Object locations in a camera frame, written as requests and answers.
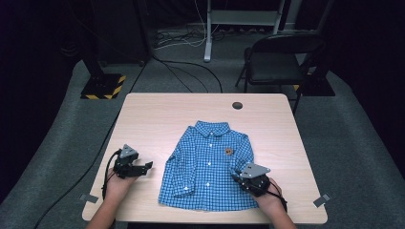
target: tape marker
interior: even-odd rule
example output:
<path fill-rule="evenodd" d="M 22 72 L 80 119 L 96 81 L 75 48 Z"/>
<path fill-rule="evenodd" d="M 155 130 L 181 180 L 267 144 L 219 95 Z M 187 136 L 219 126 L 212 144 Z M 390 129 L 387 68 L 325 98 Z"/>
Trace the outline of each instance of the tape marker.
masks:
<path fill-rule="evenodd" d="M 318 207 L 324 205 L 330 199 L 331 199 L 331 197 L 329 196 L 329 194 L 324 194 L 322 197 L 320 197 L 316 201 L 314 201 L 313 205 L 315 205 L 315 207 L 318 208 Z"/>
<path fill-rule="evenodd" d="M 89 202 L 92 202 L 92 203 L 96 203 L 98 201 L 97 197 L 92 196 L 90 194 L 89 195 L 82 194 L 79 199 L 83 200 L 83 201 L 89 201 Z"/>

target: shirt collar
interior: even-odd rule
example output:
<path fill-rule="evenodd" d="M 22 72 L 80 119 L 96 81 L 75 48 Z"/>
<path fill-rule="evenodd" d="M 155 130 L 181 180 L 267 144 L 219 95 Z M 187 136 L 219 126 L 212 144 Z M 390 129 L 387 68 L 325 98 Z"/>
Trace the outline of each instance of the shirt collar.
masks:
<path fill-rule="evenodd" d="M 213 135 L 224 135 L 230 130 L 227 122 L 198 121 L 195 127 L 204 137 L 208 137 L 211 133 Z"/>

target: shirt sleeve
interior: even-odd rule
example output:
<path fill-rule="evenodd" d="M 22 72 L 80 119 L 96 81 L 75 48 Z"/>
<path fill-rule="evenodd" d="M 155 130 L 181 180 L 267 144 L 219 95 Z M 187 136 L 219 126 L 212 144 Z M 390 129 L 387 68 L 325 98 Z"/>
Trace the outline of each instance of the shirt sleeve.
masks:
<path fill-rule="evenodd" d="M 166 162 L 170 168 L 173 196 L 181 197 L 194 193 L 196 171 L 196 147 L 192 127 L 188 127 L 175 151 Z"/>
<path fill-rule="evenodd" d="M 238 140 L 238 147 L 235 149 L 234 155 L 230 163 L 231 174 L 236 175 L 241 172 L 247 163 L 253 162 L 253 150 L 250 145 L 249 137 L 245 134 L 241 134 Z"/>

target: gray carpet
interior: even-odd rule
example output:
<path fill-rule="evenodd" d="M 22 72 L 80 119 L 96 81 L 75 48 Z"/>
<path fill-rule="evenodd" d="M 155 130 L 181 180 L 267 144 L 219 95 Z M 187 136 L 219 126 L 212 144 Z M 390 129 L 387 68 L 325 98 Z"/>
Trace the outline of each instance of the gray carpet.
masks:
<path fill-rule="evenodd" d="M 241 93 L 234 83 L 243 66 L 243 50 L 261 35 L 226 37 L 215 41 L 212 60 L 203 63 L 204 46 L 172 46 L 154 51 L 160 59 L 189 61 L 209 68 L 224 93 Z M 83 228 L 84 202 L 104 153 L 103 141 L 113 125 L 125 95 L 135 93 L 219 93 L 216 79 L 205 69 L 171 64 L 194 76 L 167 68 L 152 59 L 142 72 L 138 65 L 110 65 L 106 73 L 127 75 L 114 100 L 82 100 L 89 78 L 82 62 L 74 70 L 60 112 L 23 176 L 0 206 L 0 228 L 33 228 L 42 214 L 96 163 L 69 194 L 44 217 L 39 228 Z M 332 196 L 326 204 L 324 225 L 300 228 L 405 228 L 405 182 L 351 89 L 328 74 L 336 96 L 304 96 L 296 113 L 309 162 L 320 192 Z M 249 87 L 250 93 L 274 92 Z M 118 228 L 125 228 L 119 223 Z"/>

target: wire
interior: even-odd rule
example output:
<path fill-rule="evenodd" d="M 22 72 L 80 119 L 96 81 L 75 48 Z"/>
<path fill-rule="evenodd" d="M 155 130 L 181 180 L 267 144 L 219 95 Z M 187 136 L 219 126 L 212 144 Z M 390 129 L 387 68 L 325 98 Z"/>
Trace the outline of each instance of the wire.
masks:
<path fill-rule="evenodd" d="M 171 70 L 171 68 L 172 68 L 172 69 L 179 70 L 179 71 L 181 71 L 181 72 L 183 72 L 183 73 L 186 73 L 186 74 L 192 76 L 193 78 L 195 78 L 197 81 L 199 81 L 199 82 L 202 84 L 202 86 L 205 88 L 205 91 L 208 93 L 208 89 L 205 87 L 205 85 L 201 82 L 201 80 L 200 80 L 196 75 L 191 74 L 191 73 L 189 73 L 189 72 L 187 72 L 187 71 L 185 71 L 185 70 L 183 70 L 183 69 L 181 69 L 181 68 L 168 65 L 168 64 L 164 63 L 164 61 L 159 60 L 159 59 L 158 59 L 157 57 L 155 57 L 154 55 L 153 55 L 152 57 L 153 57 L 155 60 L 157 60 L 158 62 L 160 62 L 161 64 L 163 64 L 174 76 L 176 76 L 176 78 L 178 78 L 178 80 L 180 81 L 180 83 L 181 83 L 185 88 L 187 88 L 187 90 L 188 90 L 190 93 L 193 93 L 193 92 L 191 91 L 191 89 L 190 89 L 189 87 L 187 87 L 187 86 L 184 84 L 184 82 L 181 81 L 181 79 L 179 79 L 179 77 L 176 75 L 175 72 L 173 72 L 173 71 Z"/>
<path fill-rule="evenodd" d="M 158 60 L 158 61 L 161 62 L 161 63 L 186 64 L 186 65 L 193 65 L 193 66 L 197 66 L 197 67 L 201 67 L 201 68 L 203 68 L 203 69 L 206 69 L 206 70 L 209 71 L 209 72 L 214 76 L 214 78 L 217 80 L 218 85 L 219 85 L 219 87 L 220 87 L 220 92 L 221 92 L 221 93 L 224 92 L 224 91 L 223 91 L 223 85 L 221 84 L 221 81 L 220 81 L 220 79 L 217 77 L 217 75 L 214 74 L 211 70 L 209 70 L 208 68 L 206 68 L 206 67 L 203 66 L 203 65 L 199 65 L 199 64 L 195 64 L 195 63 L 190 63 L 190 62 L 182 62 L 182 61 L 160 60 L 160 59 L 158 59 L 157 57 L 155 57 L 154 55 L 153 55 L 152 57 L 153 57 L 154 59 Z"/>
<path fill-rule="evenodd" d="M 199 15 L 199 17 L 200 17 L 200 21 L 202 22 L 202 27 L 203 27 L 203 39 L 202 40 L 199 40 L 199 41 L 193 41 L 193 42 L 189 42 L 187 39 L 181 39 L 181 41 L 183 41 L 182 43 L 176 43 L 176 44 L 171 44 L 171 45 L 166 45 L 166 46 L 161 46 L 161 47 L 157 47 L 157 48 L 155 48 L 155 50 L 159 50 L 159 49 L 163 49 L 163 48 L 167 48 L 167 47 L 171 47 L 171 46 L 178 46 L 178 45 L 189 45 L 189 46 L 191 46 L 191 47 L 199 47 L 200 45 L 202 45 L 203 44 L 203 42 L 206 40 L 206 37 L 207 37 L 207 32 L 206 32 L 206 28 L 205 28 L 205 24 L 204 24 L 204 22 L 203 22 L 203 18 L 202 18 L 202 16 L 201 16 L 201 14 L 200 14 L 200 11 L 199 11 L 199 7 L 198 7 L 198 5 L 197 5 L 197 0 L 194 0 L 194 5 L 196 5 L 196 10 L 197 10 L 197 14 Z"/>
<path fill-rule="evenodd" d="M 226 10 L 226 8 L 227 8 L 227 2 L 228 2 L 228 0 L 226 0 L 226 2 L 225 2 L 224 10 Z M 214 31 L 211 32 L 211 35 L 214 34 L 215 30 L 216 30 L 219 26 L 220 26 L 220 25 L 218 24 L 217 27 L 214 29 Z"/>
<path fill-rule="evenodd" d="M 108 159 L 107 168 L 105 169 L 105 174 L 104 174 L 104 183 L 103 183 L 102 188 L 101 188 L 101 189 L 102 189 L 102 198 L 103 198 L 103 199 L 105 199 L 105 194 L 107 193 L 107 182 L 108 182 L 108 180 L 110 180 L 110 178 L 116 173 L 116 172 L 114 172 L 109 178 L 107 178 L 107 176 L 108 176 L 108 168 L 110 168 L 111 160 L 113 160 L 114 156 L 119 155 L 119 153 L 121 153 L 121 150 L 120 150 L 120 149 L 117 150 L 117 151 L 115 151 L 115 152 L 110 156 L 110 159 Z"/>
<path fill-rule="evenodd" d="M 200 31 L 192 31 L 192 32 L 188 32 L 186 34 L 179 35 L 179 36 L 174 36 L 174 37 L 172 37 L 169 32 L 166 32 L 167 35 L 164 35 L 161 38 L 157 37 L 157 41 L 155 41 L 155 43 L 153 45 L 153 49 L 154 50 L 161 50 L 161 49 L 172 47 L 172 46 L 199 43 L 199 42 L 202 42 L 203 40 L 206 39 L 206 38 L 204 38 L 203 40 L 199 40 L 199 41 L 188 41 L 190 38 L 199 37 L 197 32 L 200 32 Z M 253 33 L 254 32 L 252 32 L 252 31 L 237 31 L 237 32 L 233 32 L 233 33 L 229 33 L 229 32 L 226 32 L 226 31 L 214 31 L 214 32 L 211 33 L 211 35 L 212 35 L 212 40 L 220 41 L 220 40 L 223 40 L 226 37 L 251 35 Z M 175 44 L 169 44 L 170 42 L 173 42 L 173 41 L 182 41 L 182 42 L 175 43 Z"/>
<path fill-rule="evenodd" d="M 269 181 L 269 182 L 270 182 L 270 184 L 272 184 L 272 185 L 274 186 L 274 188 L 276 188 L 277 193 L 279 194 L 279 196 L 281 196 L 281 195 L 280 195 L 280 190 L 278 190 L 277 186 L 276 186 L 275 184 L 271 183 L 271 181 Z"/>
<path fill-rule="evenodd" d="M 139 73 L 139 75 L 138 75 L 136 81 L 134 82 L 134 84 L 133 84 L 132 87 L 131 87 L 130 92 L 134 89 L 135 84 L 138 82 L 138 80 L 139 80 L 141 74 L 143 73 L 143 70 L 145 69 L 145 67 L 146 67 L 146 65 L 144 65 L 143 68 L 142 68 L 142 70 L 140 71 L 140 73 Z M 48 215 L 48 213 L 55 207 L 55 205 L 56 205 L 61 199 L 63 199 L 64 197 L 66 197 L 66 195 L 68 195 L 68 194 L 74 189 L 74 187 L 77 186 L 77 184 L 78 184 L 84 177 L 86 177 L 86 175 L 90 172 L 90 170 L 92 169 L 92 167 L 96 164 L 96 160 L 97 160 L 98 157 L 100 156 L 101 151 L 102 151 L 102 149 L 103 149 L 103 147 L 104 147 L 104 145 L 105 145 L 105 143 L 106 143 L 106 141 L 107 141 L 107 139 L 108 139 L 108 136 L 110 135 L 111 131 L 113 130 L 113 127 L 115 126 L 115 124 L 116 124 L 116 122 L 117 122 L 117 119 L 118 119 L 119 114 L 120 114 L 120 111 L 118 111 L 116 117 L 114 118 L 114 121 L 113 121 L 112 125 L 110 126 L 110 129 L 108 130 L 107 135 L 104 137 L 104 139 L 103 139 L 103 141 L 102 141 L 102 144 L 101 144 L 100 148 L 98 149 L 98 152 L 97 152 L 95 158 L 94 158 L 93 161 L 92 161 L 92 164 L 87 168 L 87 170 L 84 172 L 84 174 L 76 181 L 76 183 L 75 183 L 74 185 L 72 185 L 72 186 L 68 189 L 68 191 L 66 191 L 66 192 L 65 192 L 63 195 L 61 195 L 50 207 L 48 207 L 48 209 L 42 214 L 42 216 L 41 216 L 41 217 L 39 218 L 39 220 L 36 222 L 35 226 L 33 227 L 34 229 L 38 228 L 38 226 L 39 226 L 39 224 L 41 223 L 42 219 L 43 219 L 44 217 L 46 217 L 46 215 Z"/>
<path fill-rule="evenodd" d="M 201 37 L 200 31 L 198 31 L 198 30 L 189 31 L 187 29 L 187 33 L 176 35 L 176 36 L 172 36 L 169 31 L 161 31 L 161 32 L 158 32 L 158 34 L 156 35 L 157 40 L 154 44 L 154 48 L 159 48 L 161 45 L 167 44 L 171 41 L 188 42 L 188 39 L 196 38 L 196 37 L 197 38 Z"/>

